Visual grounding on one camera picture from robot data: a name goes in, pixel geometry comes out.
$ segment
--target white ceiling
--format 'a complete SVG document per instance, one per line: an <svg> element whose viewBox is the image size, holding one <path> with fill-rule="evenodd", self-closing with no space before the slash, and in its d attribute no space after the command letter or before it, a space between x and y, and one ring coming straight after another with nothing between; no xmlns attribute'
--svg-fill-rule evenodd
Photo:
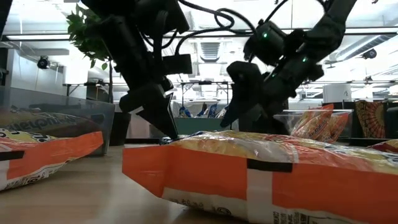
<svg viewBox="0 0 398 224"><path fill-rule="evenodd" d="M249 18L253 24L256 24L259 19L265 18L275 8L274 0L192 0L191 2L212 9L221 7L234 9ZM348 27L380 27L395 26L398 24L398 22L395 23L398 19L398 14L396 14L398 0L380 0L377 4L371 4L371 2L372 0L358 0L347 21ZM63 3L63 0L14 0L4 34L64 34L67 32L68 27L65 15L71 13L74 8L75 3ZM212 15L191 10L185 6L182 6L182 9L186 15L191 15L191 24L193 24L192 28L194 29L216 25ZM307 28L312 27L321 16L322 8L315 0L290 0L275 14L272 20L281 28ZM235 28L245 29L247 27L242 21L236 19ZM338 51L356 43L361 38L363 36L346 36ZM347 62L337 63L335 64L336 68L325 70L326 75L322 79L352 80L355 78L362 80L367 74L369 75L380 69L386 69L380 68L379 65L381 61L387 59L389 62L394 63L392 56L389 54L398 49L398 46L395 47L396 43L398 43L396 40L394 38L375 48L378 52L377 60L364 61L351 59ZM229 38L228 41L229 43L226 44L224 52L222 52L221 60L227 63L231 63L234 60L242 60L241 49L246 39ZM171 54L176 44L177 40L164 53ZM69 55L54 55L50 57L54 62L66 66L73 66L72 61L82 57L77 49L67 41L15 42L16 47L19 45L22 46L22 49L27 49L27 52L40 49L67 49L70 51ZM182 53L191 54L193 61L197 61L197 51L195 50L195 44L192 42L184 43ZM262 70L267 69L262 63L258 64ZM213 68L214 72L207 73L207 77L214 76L215 80L228 79L228 76L222 75L225 72L225 66L223 66L224 68L220 67ZM90 72L90 76L106 78L107 71L104 72L96 68ZM380 75L377 78L387 80L398 77L394 73L390 73L388 77Z"/></svg>

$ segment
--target table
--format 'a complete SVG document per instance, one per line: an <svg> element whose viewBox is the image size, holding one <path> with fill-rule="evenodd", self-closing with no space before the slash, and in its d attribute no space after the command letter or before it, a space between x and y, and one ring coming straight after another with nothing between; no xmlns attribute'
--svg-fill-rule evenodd
<svg viewBox="0 0 398 224"><path fill-rule="evenodd" d="M121 172L122 148L82 158L48 179L0 192L2 224L238 224L159 199Z"/></svg>

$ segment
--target plastic container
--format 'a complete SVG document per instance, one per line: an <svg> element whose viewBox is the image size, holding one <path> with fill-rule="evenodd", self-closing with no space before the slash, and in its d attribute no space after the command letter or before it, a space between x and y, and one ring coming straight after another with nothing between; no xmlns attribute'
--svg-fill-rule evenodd
<svg viewBox="0 0 398 224"><path fill-rule="evenodd" d="M104 139L104 144L90 155L103 156L108 151L115 111L113 104L0 86L0 116L7 116L4 113L13 108L85 118L100 128ZM18 117L13 115L12 119L18 120Z"/></svg>
<svg viewBox="0 0 398 224"><path fill-rule="evenodd" d="M274 115L274 118L283 122L291 133L304 113L308 111L318 113L327 110L284 110L281 114ZM347 123L339 138L350 138L353 123L353 110L333 110L331 116L338 116L339 114L349 114Z"/></svg>

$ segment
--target clear plastic bin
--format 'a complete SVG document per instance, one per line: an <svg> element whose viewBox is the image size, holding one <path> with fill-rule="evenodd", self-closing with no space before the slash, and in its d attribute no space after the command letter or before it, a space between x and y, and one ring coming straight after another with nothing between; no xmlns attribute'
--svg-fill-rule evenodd
<svg viewBox="0 0 398 224"><path fill-rule="evenodd" d="M297 123L300 121L301 117L305 112L322 112L326 110L284 110L281 114L274 115L274 118L283 122L286 128L291 133ZM332 116L338 116L339 114L349 114L348 121L343 132L340 134L339 138L350 138L352 123L353 123L353 111L354 110L333 110Z"/></svg>
<svg viewBox="0 0 398 224"><path fill-rule="evenodd" d="M61 114L61 116L72 115L82 118L84 121L92 124L95 129L99 129L103 133L104 144L99 149L94 151L91 156L103 156L108 151L109 138L111 135L115 111L115 106L113 104L17 88L5 88L0 86L0 109L0 116L3 119L6 116L10 116L9 112L14 109L26 110L28 112L33 111L39 113L56 113ZM15 121L18 121L18 116L19 115L12 115L12 118L10 118L10 123L7 125L0 124L0 128L10 129L10 127L13 127L13 125L19 125L19 127L23 127L19 131L29 132L29 129L32 129L29 126L30 121L27 121L26 117L21 116L21 121L24 121L21 123L22 126L21 124L16 124ZM48 124L46 121L41 121L39 124L39 126L46 125L53 124ZM70 127L74 128L75 130L79 130L77 126Z"/></svg>

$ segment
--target ceiling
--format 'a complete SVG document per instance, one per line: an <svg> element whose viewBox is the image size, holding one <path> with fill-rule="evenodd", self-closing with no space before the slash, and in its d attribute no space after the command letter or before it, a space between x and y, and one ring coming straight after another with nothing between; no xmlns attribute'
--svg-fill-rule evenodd
<svg viewBox="0 0 398 224"><path fill-rule="evenodd" d="M246 16L253 24L261 18L265 18L271 10L275 8L274 0L191 0L204 7L211 9L218 9L227 7L234 9ZM352 13L347 21L347 26L354 32L357 27L374 27L373 32L382 29L381 27L395 27L398 25L398 0L382 0L377 4L372 4L371 0L358 0ZM14 0L7 24L4 30L4 35L24 35L24 34L65 34L67 33L68 24L65 16L74 11L75 3L64 3L63 0ZM191 10L185 6L182 9L191 25L192 30L203 29L215 26L214 18L204 12ZM322 8L315 0L290 0L284 5L272 18L272 20L281 28L310 28L322 16ZM246 25L236 19L235 29L247 29ZM349 47L356 50L368 44L369 36L350 35L346 36L340 48L331 54L331 57L326 59L336 60L336 56L340 52L349 49ZM372 39L378 38L378 35L372 35ZM219 42L220 47L218 53L220 55L219 62L222 65L201 64L193 65L192 75L174 75L170 78L174 82L210 79L214 81L229 80L225 68L229 63L235 60L242 60L242 48L247 38L244 37L228 37L228 38L196 38L190 39L183 44L181 53L191 54L193 62L202 62L200 57L203 56L201 50L201 43L204 42ZM169 49L164 50L165 55L174 53L175 46L178 42L176 39ZM44 42L12 42L8 43L11 47L21 49L26 55L31 58L37 58L41 52L52 50L50 60L54 63L73 66L73 61L82 58L81 53L71 46L67 41L44 41ZM391 38L388 41L381 42L380 45L373 47L377 51L377 58L365 61L352 57L349 60L340 63L334 63L333 68L328 68L330 65L324 65L325 76L321 79L323 81L343 81L343 80L363 80L364 77L372 74L375 75L373 80L392 80L398 78L395 70L396 53L398 50L397 37ZM261 62L257 61L260 69L266 71L270 68L266 67ZM98 67L92 69L89 73L91 78L107 78L107 71L102 71ZM125 88L119 87L119 90L124 91ZM312 86L305 89L310 95L319 93L322 90L322 85Z"/></svg>

